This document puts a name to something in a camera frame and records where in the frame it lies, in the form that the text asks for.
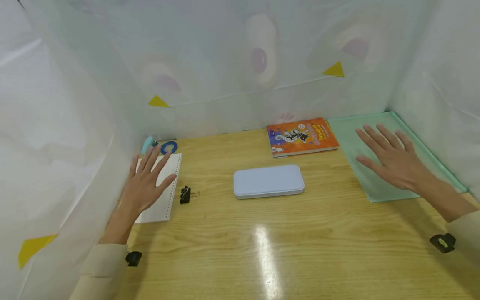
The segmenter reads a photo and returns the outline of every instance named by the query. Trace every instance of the translucent green file folder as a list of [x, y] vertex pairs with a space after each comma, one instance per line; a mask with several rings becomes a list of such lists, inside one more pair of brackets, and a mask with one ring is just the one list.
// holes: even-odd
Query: translucent green file folder
[[416, 198], [418, 195], [390, 185], [356, 160], [356, 156], [365, 155], [379, 163], [375, 154], [362, 142], [355, 132], [356, 128], [362, 128], [364, 124], [370, 125], [375, 130], [377, 130], [376, 125], [379, 123], [383, 124], [391, 132], [401, 130], [410, 137], [415, 145], [417, 155], [432, 173], [438, 178], [449, 182], [455, 187], [457, 192], [468, 191], [468, 188], [433, 155], [395, 112], [329, 119], [328, 122], [370, 202]]

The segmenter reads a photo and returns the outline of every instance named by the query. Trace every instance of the orange book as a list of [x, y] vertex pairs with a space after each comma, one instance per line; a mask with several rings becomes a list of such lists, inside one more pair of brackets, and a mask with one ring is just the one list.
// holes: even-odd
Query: orange book
[[327, 122], [322, 119], [267, 126], [273, 157], [313, 153], [338, 148]]

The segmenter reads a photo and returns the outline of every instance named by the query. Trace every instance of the blue ring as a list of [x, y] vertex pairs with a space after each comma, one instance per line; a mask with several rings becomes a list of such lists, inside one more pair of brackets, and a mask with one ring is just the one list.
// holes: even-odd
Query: blue ring
[[177, 149], [179, 148], [179, 146], [177, 145], [177, 143], [174, 142], [174, 141], [166, 142], [166, 143], [163, 144], [162, 147], [160, 148], [160, 152], [161, 152], [163, 155], [167, 154], [167, 152], [165, 151], [165, 147], [166, 147], [166, 146], [169, 146], [169, 145], [173, 145], [173, 149], [171, 150], [172, 153], [174, 153], [175, 151], [177, 151]]

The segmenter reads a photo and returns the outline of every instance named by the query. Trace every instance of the wooden table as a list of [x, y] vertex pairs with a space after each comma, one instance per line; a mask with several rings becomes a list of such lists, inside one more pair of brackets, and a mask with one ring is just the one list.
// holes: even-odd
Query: wooden table
[[[170, 221], [133, 228], [144, 255], [117, 299], [480, 299], [479, 273], [428, 242], [441, 217], [423, 199], [370, 203], [341, 150], [273, 159], [265, 130], [177, 143]], [[236, 170], [285, 164], [302, 194], [234, 197]], [[185, 185], [200, 196], [180, 204]]]

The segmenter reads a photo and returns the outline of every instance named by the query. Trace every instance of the spiral notebook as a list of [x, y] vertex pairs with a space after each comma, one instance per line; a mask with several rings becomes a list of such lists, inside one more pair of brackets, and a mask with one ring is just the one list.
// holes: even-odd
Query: spiral notebook
[[[162, 159], [163, 156], [157, 157], [153, 168]], [[137, 169], [142, 160], [138, 160]], [[135, 223], [150, 223], [150, 222], [162, 222], [170, 219], [170, 211], [172, 210], [173, 198], [175, 197], [175, 189], [177, 187], [177, 181], [179, 179], [181, 163], [181, 153], [172, 154], [168, 159], [167, 164], [163, 167], [156, 179], [156, 186], [159, 186], [162, 181], [170, 174], [176, 174], [177, 178], [172, 184], [165, 189], [160, 198], [147, 210], [143, 211]]]

